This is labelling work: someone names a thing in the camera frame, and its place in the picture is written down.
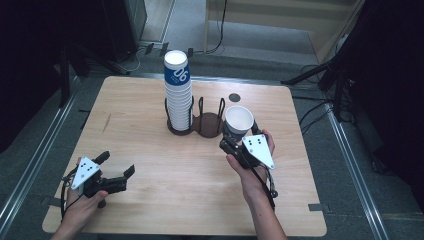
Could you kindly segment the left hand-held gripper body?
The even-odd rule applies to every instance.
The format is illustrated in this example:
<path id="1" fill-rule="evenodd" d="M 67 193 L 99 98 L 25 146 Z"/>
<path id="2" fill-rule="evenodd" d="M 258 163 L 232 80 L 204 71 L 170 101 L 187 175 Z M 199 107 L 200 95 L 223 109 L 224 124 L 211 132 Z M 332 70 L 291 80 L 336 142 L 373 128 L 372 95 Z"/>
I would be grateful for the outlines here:
<path id="1" fill-rule="evenodd" d="M 71 188 L 78 190 L 80 195 L 85 195 L 87 198 L 93 197 L 97 192 L 103 190 L 108 194 L 114 194 L 127 189 L 127 178 L 104 178 L 102 176 L 100 165 L 86 156 L 82 157 L 76 168 Z"/>

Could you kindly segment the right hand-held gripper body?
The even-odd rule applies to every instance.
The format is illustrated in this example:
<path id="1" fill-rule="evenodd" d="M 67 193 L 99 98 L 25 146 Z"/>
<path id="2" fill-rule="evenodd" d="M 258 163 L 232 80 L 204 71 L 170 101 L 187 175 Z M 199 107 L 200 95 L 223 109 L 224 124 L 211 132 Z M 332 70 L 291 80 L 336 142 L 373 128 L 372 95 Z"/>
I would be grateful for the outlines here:
<path id="1" fill-rule="evenodd" d="M 219 147 L 226 154 L 233 155 L 245 169 L 259 165 L 264 165 L 268 169 L 275 168 L 267 137 L 264 134 L 244 136 L 236 144 L 222 139 Z"/>

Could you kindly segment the blue white paper cup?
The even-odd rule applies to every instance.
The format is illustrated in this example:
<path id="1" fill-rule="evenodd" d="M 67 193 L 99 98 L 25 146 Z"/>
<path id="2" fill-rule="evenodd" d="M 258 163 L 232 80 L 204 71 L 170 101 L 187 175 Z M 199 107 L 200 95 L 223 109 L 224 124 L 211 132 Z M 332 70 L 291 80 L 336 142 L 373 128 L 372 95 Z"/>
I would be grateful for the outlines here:
<path id="1" fill-rule="evenodd" d="M 231 106 L 225 112 L 226 132 L 235 139 L 241 139 L 253 124 L 252 113 L 243 106 Z"/>

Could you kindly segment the dark brown cup holder rack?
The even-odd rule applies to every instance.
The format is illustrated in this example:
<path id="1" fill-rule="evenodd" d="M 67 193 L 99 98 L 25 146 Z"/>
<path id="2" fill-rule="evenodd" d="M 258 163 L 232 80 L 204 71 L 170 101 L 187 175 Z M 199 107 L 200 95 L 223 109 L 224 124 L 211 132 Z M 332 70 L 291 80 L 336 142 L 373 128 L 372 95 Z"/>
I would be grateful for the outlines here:
<path id="1" fill-rule="evenodd" d="M 215 138 L 221 132 L 224 125 L 223 113 L 225 110 L 226 102 L 223 98 L 220 99 L 219 108 L 217 113 L 205 112 L 203 107 L 203 98 L 200 98 L 197 102 L 199 115 L 193 114 L 193 107 L 196 104 L 195 98 L 191 97 L 189 101 L 188 109 L 188 127 L 184 130 L 175 129 L 171 121 L 171 105 L 168 100 L 164 101 L 165 112 L 167 115 L 167 127 L 168 130 L 177 136 L 189 135 L 192 132 L 197 132 L 200 136 L 205 138 Z"/>

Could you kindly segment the stack of paper cups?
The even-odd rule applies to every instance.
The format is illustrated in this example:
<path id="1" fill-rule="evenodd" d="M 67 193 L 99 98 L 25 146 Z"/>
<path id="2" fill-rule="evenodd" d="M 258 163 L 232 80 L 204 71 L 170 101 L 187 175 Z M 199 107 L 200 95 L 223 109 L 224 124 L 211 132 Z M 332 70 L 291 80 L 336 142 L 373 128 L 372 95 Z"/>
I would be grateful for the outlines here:
<path id="1" fill-rule="evenodd" d="M 176 131 L 188 130 L 192 116 L 192 84 L 188 57 L 180 50 L 164 56 L 166 109 Z"/>

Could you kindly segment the person's right hand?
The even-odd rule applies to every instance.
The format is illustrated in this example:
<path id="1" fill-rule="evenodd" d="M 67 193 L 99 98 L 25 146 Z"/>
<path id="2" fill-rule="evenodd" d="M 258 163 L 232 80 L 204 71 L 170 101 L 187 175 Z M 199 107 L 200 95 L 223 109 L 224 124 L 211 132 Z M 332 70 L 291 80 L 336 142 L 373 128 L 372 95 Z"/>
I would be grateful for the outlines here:
<path id="1" fill-rule="evenodd" d="M 247 204 L 255 205 L 260 201 L 268 203 L 270 193 L 266 186 L 267 170 L 261 166 L 255 167 L 254 170 L 245 169 L 231 154 L 227 154 L 226 159 L 240 177 L 243 196 Z"/>

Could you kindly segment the person's left hand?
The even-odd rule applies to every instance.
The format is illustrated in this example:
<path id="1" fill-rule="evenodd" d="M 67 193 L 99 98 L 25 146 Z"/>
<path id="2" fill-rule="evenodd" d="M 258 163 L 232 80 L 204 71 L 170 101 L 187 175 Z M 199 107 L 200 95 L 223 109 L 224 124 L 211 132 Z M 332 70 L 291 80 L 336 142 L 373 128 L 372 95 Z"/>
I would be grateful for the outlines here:
<path id="1" fill-rule="evenodd" d="M 98 204 L 107 196 L 108 193 L 101 190 L 87 198 L 85 195 L 79 196 L 77 190 L 69 189 L 62 225 L 75 232 L 81 231 L 96 212 Z"/>

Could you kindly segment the black metal stand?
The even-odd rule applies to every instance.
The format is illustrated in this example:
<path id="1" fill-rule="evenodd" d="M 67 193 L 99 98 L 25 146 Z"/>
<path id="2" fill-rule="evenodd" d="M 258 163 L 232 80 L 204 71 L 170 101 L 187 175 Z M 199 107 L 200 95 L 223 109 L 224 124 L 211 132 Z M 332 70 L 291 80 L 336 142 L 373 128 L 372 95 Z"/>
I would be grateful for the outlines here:
<path id="1" fill-rule="evenodd" d="M 305 73 L 300 74 L 290 80 L 282 80 L 283 85 L 295 85 L 312 76 L 323 72 L 322 78 L 318 82 L 318 87 L 321 91 L 328 91 L 332 86 L 335 86 L 333 102 L 333 114 L 338 122 L 342 121 L 341 104 L 343 85 L 347 80 L 346 71 L 343 69 L 342 59 L 340 56 L 334 56 L 323 64 L 314 67 Z"/>
<path id="2" fill-rule="evenodd" d="M 61 83 L 61 100 L 59 107 L 63 108 L 70 101 L 70 77 L 69 66 L 74 68 L 78 76 L 86 76 L 89 68 L 85 62 L 86 58 L 90 58 L 98 64 L 104 66 L 115 74 L 129 75 L 129 70 L 118 67 L 116 63 L 111 63 L 98 54 L 88 50 L 87 48 L 74 43 L 64 43 L 60 50 L 60 83 Z"/>

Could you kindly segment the beige wooden platform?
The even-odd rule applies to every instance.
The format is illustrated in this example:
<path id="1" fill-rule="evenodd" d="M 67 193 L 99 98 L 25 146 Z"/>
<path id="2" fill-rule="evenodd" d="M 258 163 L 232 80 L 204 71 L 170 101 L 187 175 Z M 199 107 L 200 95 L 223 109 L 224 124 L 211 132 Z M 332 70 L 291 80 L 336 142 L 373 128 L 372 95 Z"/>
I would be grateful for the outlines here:
<path id="1" fill-rule="evenodd" d="M 351 30 L 365 0 L 206 0 L 204 46 L 209 22 L 281 27 L 308 32 L 320 63 L 330 58 L 341 37 Z"/>

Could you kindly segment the black curtain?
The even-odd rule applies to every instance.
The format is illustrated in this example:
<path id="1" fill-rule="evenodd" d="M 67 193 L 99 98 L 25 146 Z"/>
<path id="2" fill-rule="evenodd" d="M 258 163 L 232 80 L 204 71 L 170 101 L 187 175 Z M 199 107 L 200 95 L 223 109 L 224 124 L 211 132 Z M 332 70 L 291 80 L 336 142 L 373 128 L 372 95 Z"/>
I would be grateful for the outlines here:
<path id="1" fill-rule="evenodd" d="M 424 0 L 366 0 L 355 29 L 351 91 L 380 139 L 372 154 L 424 212 Z"/>
<path id="2" fill-rule="evenodd" d="M 89 73 L 75 39 L 74 22 L 94 0 L 0 0 L 0 153 L 57 90 L 68 60 L 80 75 Z"/>

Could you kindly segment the dark cabinet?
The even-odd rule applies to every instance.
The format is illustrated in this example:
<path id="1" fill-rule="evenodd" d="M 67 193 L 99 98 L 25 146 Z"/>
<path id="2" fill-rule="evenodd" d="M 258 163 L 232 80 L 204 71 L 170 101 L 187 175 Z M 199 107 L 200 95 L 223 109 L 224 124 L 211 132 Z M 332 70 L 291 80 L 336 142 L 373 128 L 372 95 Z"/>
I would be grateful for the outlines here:
<path id="1" fill-rule="evenodd" d="M 145 1 L 102 0 L 102 2 L 111 39 L 111 59 L 122 62 L 139 48 L 147 21 Z"/>

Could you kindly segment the metal floor rail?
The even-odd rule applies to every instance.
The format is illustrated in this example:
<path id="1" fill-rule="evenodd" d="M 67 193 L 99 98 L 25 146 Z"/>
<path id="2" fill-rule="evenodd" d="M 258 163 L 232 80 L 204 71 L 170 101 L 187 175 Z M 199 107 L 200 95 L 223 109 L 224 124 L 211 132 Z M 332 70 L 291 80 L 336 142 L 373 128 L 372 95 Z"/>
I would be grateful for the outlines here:
<path id="1" fill-rule="evenodd" d="M 362 172 L 357 164 L 355 154 L 351 148 L 348 138 L 345 134 L 343 126 L 337 121 L 331 104 L 326 105 L 326 109 L 330 111 L 329 122 L 339 144 L 343 158 L 346 162 L 348 172 L 351 176 L 353 185 L 364 211 L 365 217 L 371 229 L 375 240 L 390 240 L 386 226 L 382 220 L 380 212 L 374 201 L 374 198 L 366 184 Z"/>
<path id="2" fill-rule="evenodd" d="M 83 79 L 70 80 L 70 97 L 63 107 L 53 95 L 12 145 L 0 154 L 0 235 L 13 224 L 67 119 Z"/>

